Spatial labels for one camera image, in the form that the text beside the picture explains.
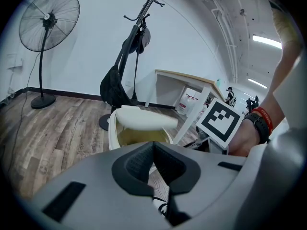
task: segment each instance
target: coat rack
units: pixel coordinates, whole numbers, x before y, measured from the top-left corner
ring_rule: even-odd
[[[120,60],[120,64],[119,64],[119,67],[118,67],[118,74],[119,74],[120,81],[122,80],[122,77],[124,75],[125,66],[126,66],[126,63],[127,63],[128,56],[129,56],[129,50],[130,50],[130,47],[132,45],[133,39],[135,38],[139,28],[141,28],[142,22],[144,22],[145,19],[148,16],[150,16],[150,14],[147,14],[147,12],[148,12],[150,6],[152,5],[152,3],[159,4],[161,7],[163,7],[165,5],[165,4],[160,3],[156,0],[147,0],[146,3],[143,5],[143,8],[141,9],[139,15],[136,17],[136,19],[131,19],[131,18],[127,17],[126,15],[124,15],[124,18],[126,18],[130,21],[136,21],[136,23],[133,26],[129,37],[125,41],[125,43],[122,47],[122,50],[121,50],[121,52],[120,52],[120,54],[119,54],[119,56],[116,60],[116,64]],[[116,107],[112,106],[111,113],[114,112],[115,110],[116,110]],[[103,115],[99,119],[100,127],[102,129],[106,130],[106,131],[108,131],[108,120],[109,120],[110,116],[111,116],[111,114]]]

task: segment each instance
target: wooden floor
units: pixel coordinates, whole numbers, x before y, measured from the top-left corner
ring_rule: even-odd
[[[25,199],[30,199],[46,182],[81,159],[109,150],[108,134],[98,125],[99,117],[110,113],[111,108],[108,104],[102,101],[58,96],[53,105],[34,110],[30,102],[38,95],[33,92],[27,93],[23,120],[13,155],[12,148],[26,94],[18,96],[0,110],[2,168],[7,174],[11,164],[10,182]],[[141,107],[141,109],[178,118],[177,129],[168,130],[172,138],[186,119],[171,109],[153,107]],[[185,145],[196,137],[193,125],[179,145]],[[155,188],[156,196],[167,200],[168,187],[158,171],[150,175],[148,184]]]

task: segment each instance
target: power cord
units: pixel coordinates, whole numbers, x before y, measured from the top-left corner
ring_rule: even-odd
[[[32,70],[31,70],[30,75],[29,75],[29,79],[28,79],[28,83],[27,83],[26,90],[27,90],[27,88],[28,88],[29,81],[30,81],[30,78],[31,78],[31,74],[32,74],[32,71],[33,71],[33,69],[34,69],[34,67],[35,67],[35,63],[36,63],[36,60],[37,60],[37,57],[39,56],[39,54],[40,54],[40,52],[37,54],[37,56],[36,56],[36,58],[35,58],[35,62],[34,62],[34,64],[33,64]],[[21,108],[21,118],[20,118],[19,126],[18,126],[18,129],[17,129],[17,132],[16,132],[16,136],[15,136],[15,140],[14,140],[14,145],[13,145],[13,149],[12,149],[12,156],[11,156],[10,165],[9,165],[9,168],[8,168],[8,171],[7,171],[8,182],[10,183],[10,185],[12,185],[12,184],[11,184],[11,182],[10,182],[9,172],[10,172],[10,169],[11,169],[12,164],[13,164],[13,157],[14,157],[14,150],[15,150],[16,142],[17,142],[17,136],[18,136],[18,133],[19,133],[19,129],[20,129],[20,127],[21,127],[21,123],[22,123],[22,121],[23,121],[24,105],[25,105],[27,99],[28,99],[28,91],[25,93],[25,101],[24,101],[24,104],[23,104],[23,106],[22,106],[22,108]]]
[[[4,105],[10,104],[11,100],[15,96],[15,91],[11,88],[11,83],[12,83],[12,79],[13,79],[13,75],[14,75],[14,68],[11,68],[10,70],[12,71],[12,74],[11,74],[11,77],[10,77],[10,85],[9,85],[6,97],[3,101],[0,102],[0,105],[1,104],[4,104]]]

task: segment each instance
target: black watch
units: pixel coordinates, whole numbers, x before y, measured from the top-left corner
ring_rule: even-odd
[[[268,141],[269,136],[270,136],[270,132],[269,132],[269,128],[268,128],[266,122],[264,121],[263,117],[255,114],[255,113],[250,113],[244,119],[249,119],[250,121],[253,122],[256,130],[259,133],[259,137],[260,137],[259,144],[264,144],[265,142]]]

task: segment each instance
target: black baseboard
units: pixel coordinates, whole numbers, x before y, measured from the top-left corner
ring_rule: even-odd
[[[16,91],[15,97],[17,97],[21,93],[26,93],[27,91],[40,93],[40,89],[39,88],[27,87],[27,88],[20,89],[20,90]],[[83,93],[76,93],[76,92],[69,92],[69,91],[59,91],[59,90],[50,90],[50,89],[43,89],[43,92],[45,94],[53,94],[53,95],[67,96],[67,97],[73,97],[73,98],[81,98],[81,99],[101,101],[100,95],[83,94]],[[138,105],[145,106],[145,102],[138,102]],[[154,104],[154,103],[149,103],[149,106],[151,106],[151,107],[158,107],[158,108],[166,108],[166,109],[175,109],[174,106],[160,105],[160,104]]]
[[[34,87],[28,87],[28,91],[40,93],[40,89],[39,88],[34,88]],[[53,94],[53,95],[67,96],[67,97],[73,97],[73,98],[81,98],[81,99],[101,101],[100,95],[83,94],[83,93],[76,93],[76,92],[69,92],[69,91],[59,91],[59,90],[50,90],[50,89],[43,89],[43,92],[45,94]]]
[[[15,99],[17,96],[21,95],[22,93],[26,93],[26,92],[27,92],[27,88],[17,90],[17,91],[15,92],[14,97],[13,97],[13,98],[9,97],[9,100]],[[6,106],[6,104],[2,103],[3,101],[4,101],[4,99],[3,99],[2,101],[0,101],[0,103],[1,103],[1,104],[0,104],[0,110],[1,110],[3,107]]]

